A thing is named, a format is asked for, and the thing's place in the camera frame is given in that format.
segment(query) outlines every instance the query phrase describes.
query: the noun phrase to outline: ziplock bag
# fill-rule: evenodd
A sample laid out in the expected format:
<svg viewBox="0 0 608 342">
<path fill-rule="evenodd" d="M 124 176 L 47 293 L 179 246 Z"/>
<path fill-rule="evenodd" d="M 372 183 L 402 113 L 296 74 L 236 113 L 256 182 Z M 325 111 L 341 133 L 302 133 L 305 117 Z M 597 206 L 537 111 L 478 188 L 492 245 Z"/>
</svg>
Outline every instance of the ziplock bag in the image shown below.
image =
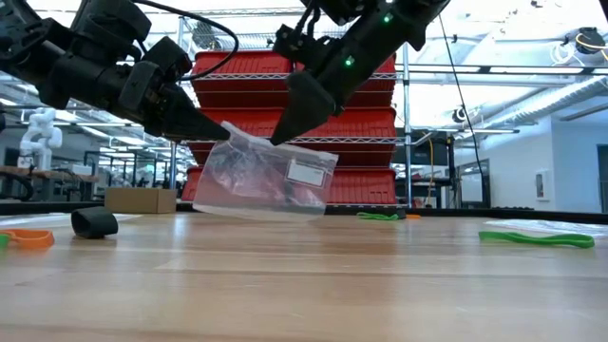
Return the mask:
<svg viewBox="0 0 608 342">
<path fill-rule="evenodd" d="M 282 144 L 273 146 L 231 123 L 230 140 L 217 142 L 202 170 L 193 206 L 243 219 L 307 221 L 325 213 L 338 156 Z"/>
</svg>

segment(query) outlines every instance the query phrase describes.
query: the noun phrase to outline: red storage bin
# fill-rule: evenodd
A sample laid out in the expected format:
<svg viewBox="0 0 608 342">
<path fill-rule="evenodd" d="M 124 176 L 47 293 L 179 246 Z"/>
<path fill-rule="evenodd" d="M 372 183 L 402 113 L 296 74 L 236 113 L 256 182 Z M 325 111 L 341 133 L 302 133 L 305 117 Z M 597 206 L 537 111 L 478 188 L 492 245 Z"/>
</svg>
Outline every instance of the red storage bin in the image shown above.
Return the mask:
<svg viewBox="0 0 608 342">
<path fill-rule="evenodd" d="M 188 182 L 182 200 L 194 200 L 201 174 L 202 167 L 188 169 Z M 328 203 L 396 204 L 396 202 L 395 172 L 391 169 L 343 168 L 335 169 L 333 172 Z"/>
<path fill-rule="evenodd" d="M 216 65 L 228 52 L 203 51 L 196 55 L 193 73 Z M 291 62 L 271 51 L 241 51 L 214 75 L 288 74 Z M 389 58 L 378 73 L 395 73 L 395 57 Z M 218 80 L 203 78 L 192 85 L 202 107 L 285 107 L 289 96 L 284 77 L 276 79 Z M 347 106 L 390 106 L 395 80 L 369 80 L 354 94 Z"/>
<path fill-rule="evenodd" d="M 229 52 L 204 51 L 196 55 L 193 73 L 203 72 L 223 60 Z M 291 62 L 271 51 L 240 51 L 230 62 L 214 72 L 218 74 L 288 74 Z M 213 80 L 192 82 L 202 107 L 252 107 L 287 105 L 287 87 L 283 78 Z"/>
<path fill-rule="evenodd" d="M 275 130 L 282 108 L 204 108 L 202 112 L 217 123 L 228 121 L 243 131 L 258 136 L 270 137 Z M 303 137 L 373 137 L 395 138 L 395 111 L 391 107 L 347 108 L 339 117 L 330 117 L 327 123 Z M 340 156 L 339 166 L 388 166 L 393 144 L 386 143 L 308 143 L 295 145 L 317 151 L 326 151 Z M 198 164 L 204 164 L 213 148 L 211 142 L 188 144 Z"/>
</svg>

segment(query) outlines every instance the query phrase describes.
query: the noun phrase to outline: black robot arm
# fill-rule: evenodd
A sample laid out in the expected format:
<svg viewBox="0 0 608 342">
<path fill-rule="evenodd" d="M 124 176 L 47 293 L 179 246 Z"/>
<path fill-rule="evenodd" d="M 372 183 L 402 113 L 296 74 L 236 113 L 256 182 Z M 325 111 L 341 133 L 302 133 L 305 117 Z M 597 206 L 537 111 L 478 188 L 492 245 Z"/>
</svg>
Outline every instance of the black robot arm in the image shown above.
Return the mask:
<svg viewBox="0 0 608 342">
<path fill-rule="evenodd" d="M 40 19 L 24 0 L 4 5 L 0 69 L 36 86 L 44 104 L 62 109 L 75 99 L 173 140 L 228 139 L 177 85 L 192 63 L 176 43 L 164 37 L 144 56 L 133 46 L 151 23 L 132 1 L 85 0 L 71 28 Z M 120 64 L 127 56 L 133 66 Z"/>
<path fill-rule="evenodd" d="M 427 25 L 449 0 L 302 0 L 307 10 L 295 28 L 281 27 L 274 50 L 304 64 L 287 78 L 290 105 L 285 109 L 273 144 L 280 144 L 339 115 L 373 72 L 400 46 L 419 50 Z M 302 33 L 312 10 L 321 8 L 338 25 L 359 17 L 340 39 L 314 39 Z"/>
</svg>

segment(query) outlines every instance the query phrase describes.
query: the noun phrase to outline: cardboard box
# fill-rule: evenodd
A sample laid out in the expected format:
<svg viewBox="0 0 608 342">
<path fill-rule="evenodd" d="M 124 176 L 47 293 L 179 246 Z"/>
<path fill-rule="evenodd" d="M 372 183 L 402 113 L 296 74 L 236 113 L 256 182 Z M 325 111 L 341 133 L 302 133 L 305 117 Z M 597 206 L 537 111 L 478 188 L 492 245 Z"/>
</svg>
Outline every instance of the cardboard box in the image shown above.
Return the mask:
<svg viewBox="0 0 608 342">
<path fill-rule="evenodd" d="M 105 207 L 121 214 L 168 214 L 177 207 L 176 190 L 148 188 L 107 188 Z"/>
</svg>

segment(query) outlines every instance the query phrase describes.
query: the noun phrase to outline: green elastic band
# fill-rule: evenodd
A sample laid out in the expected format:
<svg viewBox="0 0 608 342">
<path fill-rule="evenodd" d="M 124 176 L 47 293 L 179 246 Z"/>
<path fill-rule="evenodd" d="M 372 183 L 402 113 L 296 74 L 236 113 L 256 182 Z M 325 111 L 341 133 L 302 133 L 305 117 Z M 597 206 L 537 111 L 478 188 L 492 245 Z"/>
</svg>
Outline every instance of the green elastic band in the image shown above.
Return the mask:
<svg viewBox="0 0 608 342">
<path fill-rule="evenodd" d="M 591 248 L 596 245 L 593 237 L 583 234 L 559 234 L 551 237 L 530 237 L 520 233 L 479 232 L 479 239 L 502 239 L 538 245 L 570 245 L 580 248 Z"/>
<path fill-rule="evenodd" d="M 398 220 L 399 215 L 387 216 L 382 214 L 357 213 L 360 219 L 376 219 L 376 220 Z"/>
<path fill-rule="evenodd" d="M 0 249 L 7 248 L 9 246 L 10 236 L 6 234 L 0 234 Z"/>
</svg>

